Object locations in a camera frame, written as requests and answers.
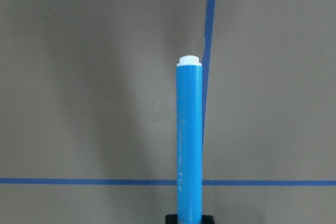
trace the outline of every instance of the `cylindrical object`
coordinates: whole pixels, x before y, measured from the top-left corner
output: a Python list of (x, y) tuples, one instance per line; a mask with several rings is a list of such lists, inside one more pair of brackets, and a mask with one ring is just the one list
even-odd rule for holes
[(202, 219), (202, 64), (184, 56), (176, 67), (177, 217), (179, 223)]

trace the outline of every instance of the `white cap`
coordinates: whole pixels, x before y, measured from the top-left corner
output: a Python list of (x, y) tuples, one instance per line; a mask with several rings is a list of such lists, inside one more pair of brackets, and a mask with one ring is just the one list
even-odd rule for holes
[(194, 66), (201, 66), (202, 64), (199, 62), (197, 56), (194, 55), (186, 55), (180, 58), (180, 62), (177, 66), (187, 66), (187, 65), (194, 65)]

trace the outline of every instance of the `vertical blue line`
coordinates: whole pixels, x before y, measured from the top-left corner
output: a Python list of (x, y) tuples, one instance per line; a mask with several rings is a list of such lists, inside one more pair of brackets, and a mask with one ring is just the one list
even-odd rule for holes
[(203, 91), (202, 91), (202, 147), (204, 139), (204, 124), (206, 110), (206, 96), (208, 90), (209, 66), (211, 55), (212, 31), (215, 16), (216, 0), (206, 1), (205, 27), (204, 27), (204, 53), (202, 59), (203, 66)]

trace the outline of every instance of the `blue line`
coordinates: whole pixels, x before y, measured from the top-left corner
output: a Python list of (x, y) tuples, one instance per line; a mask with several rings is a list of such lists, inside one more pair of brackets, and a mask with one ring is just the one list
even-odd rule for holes
[[(0, 178), (0, 184), (176, 186), (173, 179)], [(204, 180), (203, 186), (336, 186), (336, 180)]]
[(208, 90), (209, 66), (212, 43), (212, 30), (215, 16), (216, 0), (206, 1), (205, 27), (204, 27), (204, 53), (202, 59), (203, 66), (203, 91), (202, 91), (202, 146), (204, 139), (204, 124), (206, 110), (206, 96)]

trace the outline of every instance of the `blue tape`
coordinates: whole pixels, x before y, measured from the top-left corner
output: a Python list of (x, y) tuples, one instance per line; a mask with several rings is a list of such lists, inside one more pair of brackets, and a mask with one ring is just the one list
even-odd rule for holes
[[(0, 184), (176, 186), (173, 179), (0, 178)], [(203, 186), (336, 186), (336, 180), (204, 180)]]
[(203, 91), (202, 91), (202, 146), (204, 139), (204, 124), (205, 124), (205, 110), (206, 110), (206, 96), (208, 91), (209, 66), (212, 44), (212, 31), (215, 16), (216, 0), (206, 1), (206, 14), (204, 26), (204, 53), (202, 59), (203, 66)]

